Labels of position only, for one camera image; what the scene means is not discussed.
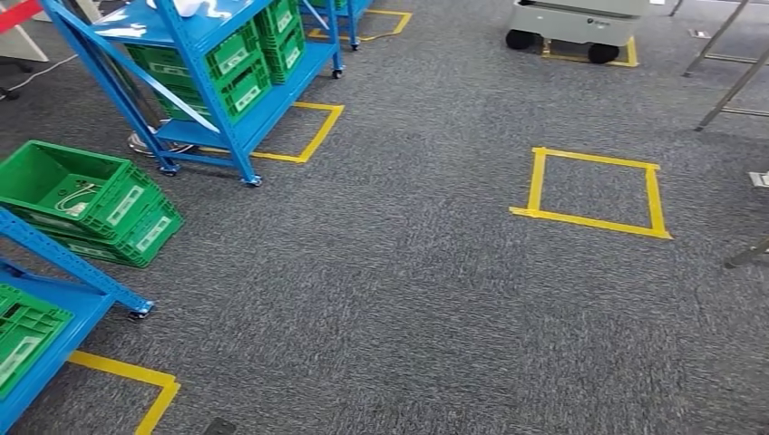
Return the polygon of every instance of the chair wheel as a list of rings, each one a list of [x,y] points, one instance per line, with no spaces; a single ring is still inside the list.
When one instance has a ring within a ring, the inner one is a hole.
[[[19,98],[19,92],[8,91],[6,88],[0,88],[0,96],[5,97],[5,100],[16,100]]]
[[[513,50],[526,50],[534,45],[535,36],[531,32],[512,29],[505,36],[505,43]]]
[[[619,47],[615,45],[606,45],[604,43],[594,43],[588,50],[588,59],[592,63],[604,64],[617,59],[619,56]]]

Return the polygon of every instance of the shelf tier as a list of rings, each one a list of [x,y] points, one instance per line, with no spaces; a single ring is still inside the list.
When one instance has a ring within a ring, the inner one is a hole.
[[[262,101],[250,108],[235,124],[235,139],[243,144],[245,152],[251,152],[267,136],[335,52],[336,47],[330,43],[306,43],[305,53],[288,80],[283,84],[273,84]],[[219,135],[194,121],[171,120],[160,128],[156,136],[161,140],[229,150]]]
[[[54,377],[86,335],[104,317],[114,298],[91,287],[34,275],[15,277],[0,269],[0,281],[58,305],[74,314],[51,345],[30,367],[4,401],[0,401],[0,433],[5,433]]]
[[[205,55],[269,4],[270,0],[210,0],[203,3],[195,15],[181,18],[182,30],[191,39],[192,48]],[[147,6],[146,0],[128,3],[93,23],[91,28],[99,36],[116,43],[179,48],[161,14]]]

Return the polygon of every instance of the crate label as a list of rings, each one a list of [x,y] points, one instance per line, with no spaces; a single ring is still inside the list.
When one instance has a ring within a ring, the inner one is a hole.
[[[158,223],[155,224],[155,227],[153,227],[150,232],[147,233],[147,236],[144,236],[144,238],[136,244],[136,248],[139,249],[139,252],[146,251],[152,242],[154,242],[158,236],[162,234],[162,232],[168,227],[169,223],[169,217],[161,217],[161,220],[159,220]]]
[[[292,50],[291,54],[286,58],[286,68],[290,69],[292,66],[294,66],[294,62],[297,61],[301,53],[302,52],[299,51],[299,47],[294,47],[294,50]]]
[[[257,98],[257,95],[262,92],[258,86],[254,86],[246,95],[243,95],[240,100],[235,101],[235,110],[242,111],[248,106],[248,104]]]
[[[42,224],[53,225],[55,227],[74,229],[74,230],[80,231],[80,228],[78,228],[77,226],[69,222],[64,222],[63,220],[51,219],[50,217],[38,215],[37,213],[29,213],[29,217]]]
[[[228,60],[219,64],[219,71],[222,74],[229,73],[233,68],[238,66],[243,59],[248,57],[248,52],[245,47],[240,47],[235,54],[231,55]]]
[[[11,354],[5,358],[5,361],[0,363],[0,385],[3,385],[14,374],[18,366],[22,365],[24,360],[34,352],[41,341],[40,337],[27,336],[16,345]]]
[[[113,260],[116,260],[117,257],[109,251],[102,251],[101,249],[93,249],[92,247],[87,246],[80,246],[80,245],[73,245],[71,243],[67,244],[71,251],[76,252],[78,254],[86,254],[88,256],[99,256],[101,258],[111,258]]]
[[[113,227],[118,225],[120,221],[125,218],[125,215],[128,214],[128,210],[130,210],[131,207],[136,204],[136,201],[139,200],[139,197],[143,192],[144,188],[140,188],[139,186],[132,187],[131,190],[128,191],[128,194],[123,197],[121,203],[118,204],[118,207],[112,211],[110,216],[107,218],[107,222],[109,222]]]
[[[294,16],[291,14],[291,11],[287,11],[283,16],[280,17],[280,19],[277,21],[277,32],[280,34],[283,32],[284,29],[286,29],[286,26],[288,26],[291,23],[291,18],[294,18]]]
[[[187,71],[187,68],[184,68],[182,66],[164,65],[162,63],[150,62],[150,70],[152,70],[154,73],[179,75],[181,77],[190,77],[190,73]]]

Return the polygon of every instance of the yellow tape square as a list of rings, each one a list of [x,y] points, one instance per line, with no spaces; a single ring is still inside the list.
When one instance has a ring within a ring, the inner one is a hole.
[[[294,104],[292,104],[292,106],[300,107],[303,109],[312,109],[316,111],[328,111],[328,116],[326,117],[326,120],[323,121],[323,124],[321,124],[320,130],[317,131],[315,137],[307,144],[307,146],[302,150],[302,152],[298,156],[289,156],[287,154],[276,154],[273,152],[254,151],[250,154],[251,157],[256,157],[260,159],[291,161],[293,163],[307,163],[307,161],[310,160],[310,157],[312,157],[312,155],[317,150],[317,147],[319,147],[320,144],[323,143],[323,140],[326,139],[326,136],[328,136],[328,133],[331,131],[332,128],[334,128],[334,124],[336,124],[336,121],[339,119],[339,116],[342,115],[342,111],[344,111],[345,109],[344,105],[317,104],[314,102],[301,102],[301,101],[295,102]],[[229,154],[228,150],[221,150],[219,148],[201,147],[200,150],[205,152],[218,152],[218,153]]]
[[[373,41],[374,39],[381,38],[382,36],[393,36],[396,34],[401,33],[409,21],[411,21],[412,13],[411,12],[398,12],[398,11],[384,11],[381,9],[366,9],[365,12],[367,14],[375,14],[375,15],[397,15],[401,17],[401,20],[398,22],[398,24],[395,25],[395,29],[393,29],[392,32],[387,34],[374,34],[371,36],[358,36],[358,41],[361,43],[366,43],[369,41]],[[307,36],[310,38],[318,38],[318,39],[328,39],[328,35],[323,33],[320,29],[312,29],[307,33]],[[348,35],[339,35],[339,39],[342,41],[349,41],[350,37]]]
[[[139,427],[136,428],[134,434],[136,435],[151,435],[152,431],[157,426],[158,421],[161,420],[163,413],[168,409],[173,398],[176,397],[176,393],[179,392],[181,386],[176,382],[176,377],[157,372],[151,369],[145,369],[138,365],[128,364],[126,362],[120,362],[104,358],[103,356],[93,355],[81,351],[74,351],[67,360],[70,363],[78,364],[89,369],[98,370],[100,372],[107,372],[110,374],[116,374],[123,378],[133,379],[135,381],[148,383],[161,387],[161,392],[158,394],[158,398],[152,403],[150,409],[144,414],[144,417],[139,423]]]
[[[582,62],[587,63],[590,62],[590,60],[587,57],[582,56],[576,56],[576,55],[566,55],[566,54],[555,54],[550,49],[551,40],[546,39],[542,42],[542,59],[556,59],[561,61],[572,61],[572,62]],[[638,63],[638,52],[636,51],[636,37],[631,36],[630,40],[628,41],[628,45],[626,45],[628,48],[628,59],[623,61],[613,61],[607,63],[607,65],[612,66],[626,66],[629,68],[635,68],[639,66]]]
[[[557,220],[559,222],[568,222],[571,224],[584,225],[587,227],[622,231],[641,236],[667,239],[672,238],[667,230],[665,230],[665,219],[662,215],[662,200],[659,196],[659,185],[657,184],[657,170],[659,169],[659,165],[654,163],[646,163],[645,161],[615,159],[612,157],[595,156],[578,152],[549,150],[544,147],[534,148],[532,151],[534,152],[534,168],[531,173],[529,204],[526,208],[510,207],[510,212],[513,215],[528,216],[529,218]],[[548,158],[548,156],[645,169],[649,220],[651,220],[651,228],[540,210],[542,185],[544,184],[545,178],[545,160]]]

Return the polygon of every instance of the green plastic crate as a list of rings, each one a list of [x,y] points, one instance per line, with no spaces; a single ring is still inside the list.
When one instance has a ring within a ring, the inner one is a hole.
[[[194,89],[190,72],[176,49],[136,44],[126,44],[126,49],[131,58],[158,82]],[[257,27],[249,21],[206,54],[214,86],[220,88],[227,85],[238,76],[241,65],[250,65],[259,56]]]
[[[305,53],[305,32],[302,24],[297,24],[282,43],[265,44],[264,53],[272,82],[285,83]]]
[[[310,4],[314,7],[326,7],[326,0],[310,0]],[[334,0],[334,6],[336,9],[342,9],[347,6],[347,0]]]
[[[267,61],[262,56],[221,91],[227,114],[232,121],[238,121],[248,109],[264,98],[271,86]]]
[[[179,230],[184,219],[165,198],[150,207],[136,227],[116,240],[49,234],[79,256],[88,256],[126,266],[146,267],[165,242]]]
[[[181,98],[183,102],[186,102],[203,118],[213,122],[209,108],[206,106],[206,103],[203,101],[197,91],[190,91],[189,88],[180,87],[179,85],[167,85],[167,87],[169,88],[169,91],[175,93],[177,97]],[[165,112],[169,115],[169,117],[177,120],[192,121],[192,118],[180,108],[176,107],[174,103],[170,102],[157,92],[155,92],[155,95],[158,97],[158,102],[160,103],[163,110],[165,110]]]
[[[26,142],[0,163],[0,179],[0,204],[18,217],[42,229],[87,237],[126,234],[143,207],[161,195],[130,160],[39,140]]]
[[[219,99],[224,105],[225,112],[232,123],[237,122],[246,114],[248,108],[261,100],[270,89],[269,69],[264,54],[259,53],[259,57],[249,65],[241,65],[238,68],[238,76],[233,78],[227,85],[217,89]],[[181,85],[168,85],[169,91],[176,94],[184,102],[191,106],[197,113],[204,118],[211,120],[210,113],[203,102],[202,97],[197,90]],[[172,118],[190,120],[187,113],[181,111],[165,97],[157,94],[161,106],[166,109]]]
[[[265,42],[279,44],[297,24],[301,24],[299,3],[297,0],[273,0],[255,20],[262,45]]]
[[[0,400],[24,377],[73,314],[0,284]]]

